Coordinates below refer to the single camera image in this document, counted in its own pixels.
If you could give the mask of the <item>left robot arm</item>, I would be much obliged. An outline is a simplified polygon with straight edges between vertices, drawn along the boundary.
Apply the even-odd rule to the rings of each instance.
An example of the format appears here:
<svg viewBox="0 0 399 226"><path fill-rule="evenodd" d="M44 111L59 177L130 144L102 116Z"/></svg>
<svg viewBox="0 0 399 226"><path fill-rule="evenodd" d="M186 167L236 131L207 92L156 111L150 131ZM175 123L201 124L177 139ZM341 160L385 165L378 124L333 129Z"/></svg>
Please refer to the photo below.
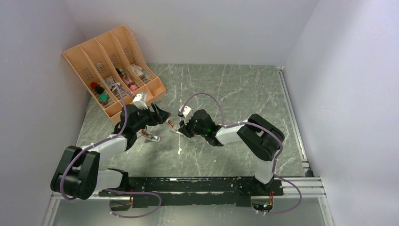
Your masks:
<svg viewBox="0 0 399 226"><path fill-rule="evenodd" d="M140 130L161 125L171 115L156 104L151 107L139 109L133 104L125 105L120 122L107 138L84 147L68 146L55 170L50 189L67 200L86 200L93 193L103 190L115 192L119 196L126 195L130 190L128 173L112 168L100 170L99 165L129 150L138 139Z"/></svg>

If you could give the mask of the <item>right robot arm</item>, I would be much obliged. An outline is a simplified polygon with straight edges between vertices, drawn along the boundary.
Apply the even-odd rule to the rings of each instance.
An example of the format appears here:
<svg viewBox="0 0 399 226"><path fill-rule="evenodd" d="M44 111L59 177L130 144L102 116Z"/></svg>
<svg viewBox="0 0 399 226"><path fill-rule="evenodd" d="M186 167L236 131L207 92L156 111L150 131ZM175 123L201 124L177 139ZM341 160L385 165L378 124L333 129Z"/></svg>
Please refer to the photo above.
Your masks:
<svg viewBox="0 0 399 226"><path fill-rule="evenodd" d="M254 190L260 195L271 190L275 158L285 139L281 130L256 113L245 121L225 127L216 124L204 109L193 112L185 107L178 115L181 121L177 131L188 138L201 136L211 146L244 143L257 157Z"/></svg>

